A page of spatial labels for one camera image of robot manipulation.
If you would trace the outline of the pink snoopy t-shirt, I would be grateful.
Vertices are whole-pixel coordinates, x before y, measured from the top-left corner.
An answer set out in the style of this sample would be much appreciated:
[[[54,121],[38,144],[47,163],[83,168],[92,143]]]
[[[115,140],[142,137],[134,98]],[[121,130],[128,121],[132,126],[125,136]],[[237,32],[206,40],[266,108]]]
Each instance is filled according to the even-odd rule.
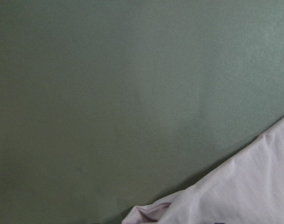
[[[125,224],[284,224],[284,117],[194,185],[135,206]]]

